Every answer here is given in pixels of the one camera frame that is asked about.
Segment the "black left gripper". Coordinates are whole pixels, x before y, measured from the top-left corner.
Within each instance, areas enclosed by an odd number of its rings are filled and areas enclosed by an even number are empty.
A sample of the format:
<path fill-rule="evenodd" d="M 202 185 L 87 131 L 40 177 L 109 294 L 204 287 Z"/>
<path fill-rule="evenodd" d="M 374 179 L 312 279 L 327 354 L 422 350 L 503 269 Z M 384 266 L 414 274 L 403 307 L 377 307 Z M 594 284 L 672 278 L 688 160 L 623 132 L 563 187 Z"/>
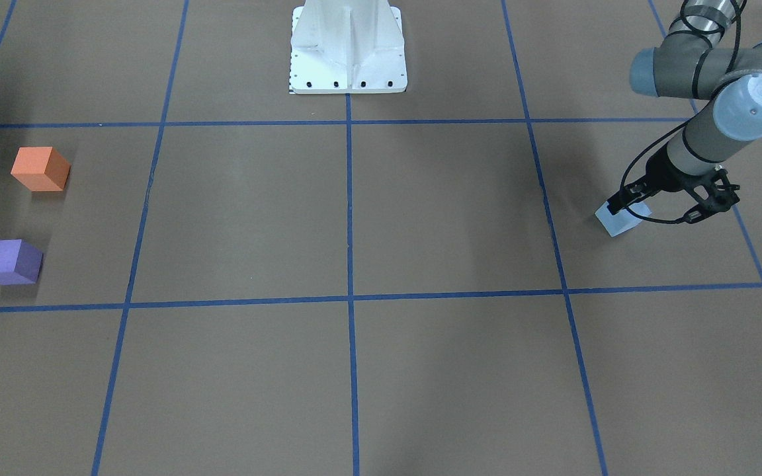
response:
<path fill-rule="evenodd" d="M 698 175 L 680 171 L 669 160 L 664 149 L 654 153 L 645 165 L 643 186 L 622 186 L 606 202 L 611 215 L 631 209 L 636 203 L 653 198 L 660 192 L 686 192 L 695 205 L 683 215 L 686 218 L 708 218 L 726 213 L 740 202 L 739 186 L 732 184 L 725 169 L 713 169 Z"/>

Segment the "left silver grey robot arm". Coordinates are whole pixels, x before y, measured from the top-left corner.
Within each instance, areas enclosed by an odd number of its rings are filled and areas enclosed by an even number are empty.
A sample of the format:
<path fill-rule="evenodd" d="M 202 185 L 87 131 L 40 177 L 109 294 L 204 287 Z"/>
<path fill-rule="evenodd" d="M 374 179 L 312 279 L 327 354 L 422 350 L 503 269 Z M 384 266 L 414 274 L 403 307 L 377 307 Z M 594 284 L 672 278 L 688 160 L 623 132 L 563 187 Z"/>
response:
<path fill-rule="evenodd" d="M 645 174 L 606 202 L 612 215 L 648 215 L 632 206 L 660 192 L 686 192 L 695 205 L 675 223 L 696 223 L 739 202 L 722 164 L 762 138 L 762 41 L 752 48 L 720 48 L 739 29 L 743 1 L 685 1 L 663 42 L 638 52 L 629 81 L 649 97 L 704 100 L 704 108 L 654 142 Z"/>

